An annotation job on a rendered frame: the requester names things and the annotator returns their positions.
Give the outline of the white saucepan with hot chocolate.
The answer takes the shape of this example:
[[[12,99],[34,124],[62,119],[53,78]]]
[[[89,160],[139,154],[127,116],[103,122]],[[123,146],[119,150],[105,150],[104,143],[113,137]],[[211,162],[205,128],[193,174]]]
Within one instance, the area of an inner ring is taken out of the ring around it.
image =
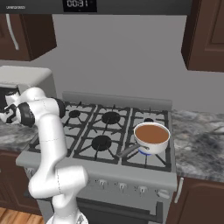
[[[125,158],[132,151],[138,150],[144,155],[156,155],[166,150],[171,133],[157,122],[139,123],[133,130],[135,144],[117,153],[119,158]]]

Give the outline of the grey gas stove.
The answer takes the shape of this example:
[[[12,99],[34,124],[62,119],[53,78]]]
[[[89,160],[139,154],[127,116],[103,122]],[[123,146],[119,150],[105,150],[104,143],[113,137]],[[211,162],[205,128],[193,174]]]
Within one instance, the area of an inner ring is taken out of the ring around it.
[[[169,100],[65,92],[66,113],[61,118],[67,154],[56,167],[81,166],[87,185],[76,196],[88,224],[165,224],[177,189],[172,138],[172,103]],[[165,151],[144,155],[138,150],[118,157],[136,143],[133,130],[139,123],[160,123],[171,133]],[[16,160],[17,165],[38,170],[41,162],[39,132]],[[108,185],[101,188],[99,180]],[[119,183],[127,189],[121,191]],[[140,194],[139,186],[148,191]],[[169,199],[158,196],[167,190]],[[54,215],[52,198],[36,199],[45,223]]]

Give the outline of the brown wall cupboard door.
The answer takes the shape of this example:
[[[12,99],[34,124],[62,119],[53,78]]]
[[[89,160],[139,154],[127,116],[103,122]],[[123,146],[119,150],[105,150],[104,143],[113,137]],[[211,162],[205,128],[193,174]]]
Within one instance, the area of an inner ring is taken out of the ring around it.
[[[19,50],[17,51],[12,42],[5,15],[0,14],[0,60],[28,61],[30,59],[30,53],[26,43],[23,19],[19,14],[10,14],[12,30],[19,44]]]

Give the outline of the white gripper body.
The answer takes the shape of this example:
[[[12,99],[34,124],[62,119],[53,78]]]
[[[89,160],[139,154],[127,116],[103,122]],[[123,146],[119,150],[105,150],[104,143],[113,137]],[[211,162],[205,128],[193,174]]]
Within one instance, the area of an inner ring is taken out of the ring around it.
[[[16,121],[16,108],[11,106],[0,110],[0,120],[4,123],[14,123]]]

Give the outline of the black microwave oven with clock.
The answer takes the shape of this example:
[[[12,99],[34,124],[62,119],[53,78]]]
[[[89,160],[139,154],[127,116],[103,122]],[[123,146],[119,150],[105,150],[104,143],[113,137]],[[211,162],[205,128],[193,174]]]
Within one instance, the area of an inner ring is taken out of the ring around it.
[[[189,15],[193,0],[0,0],[0,13]]]

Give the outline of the brown wall cupboard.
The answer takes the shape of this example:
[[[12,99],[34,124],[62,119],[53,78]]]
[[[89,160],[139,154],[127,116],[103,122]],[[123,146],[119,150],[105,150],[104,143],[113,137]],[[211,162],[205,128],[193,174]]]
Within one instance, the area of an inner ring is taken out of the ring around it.
[[[224,0],[192,0],[181,54],[187,70],[224,72]]]

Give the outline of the brown base cupboard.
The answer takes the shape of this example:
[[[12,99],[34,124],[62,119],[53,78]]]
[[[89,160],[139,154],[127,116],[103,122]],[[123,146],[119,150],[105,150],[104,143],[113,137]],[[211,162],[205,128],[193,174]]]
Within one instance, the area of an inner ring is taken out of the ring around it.
[[[23,167],[16,166],[18,152],[0,150],[0,207],[41,215],[35,199],[25,197],[29,179]]]

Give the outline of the brown base cupboard door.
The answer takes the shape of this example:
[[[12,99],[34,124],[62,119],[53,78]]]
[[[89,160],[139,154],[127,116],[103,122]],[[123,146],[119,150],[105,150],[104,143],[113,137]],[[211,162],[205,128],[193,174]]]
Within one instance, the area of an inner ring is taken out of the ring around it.
[[[184,178],[173,194],[166,224],[224,224],[224,183]]]

